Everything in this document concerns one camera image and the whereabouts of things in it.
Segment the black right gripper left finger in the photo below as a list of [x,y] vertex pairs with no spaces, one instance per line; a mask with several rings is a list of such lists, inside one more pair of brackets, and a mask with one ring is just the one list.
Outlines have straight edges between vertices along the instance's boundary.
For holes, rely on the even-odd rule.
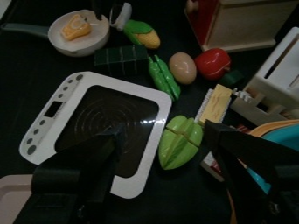
[[39,164],[32,195],[14,224],[106,224],[126,135],[126,127],[118,125]]

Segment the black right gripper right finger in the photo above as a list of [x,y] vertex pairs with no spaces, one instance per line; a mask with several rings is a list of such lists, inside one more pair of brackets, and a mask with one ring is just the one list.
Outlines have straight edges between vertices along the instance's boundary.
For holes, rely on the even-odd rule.
[[204,138],[237,224],[299,224],[299,152],[211,121]]

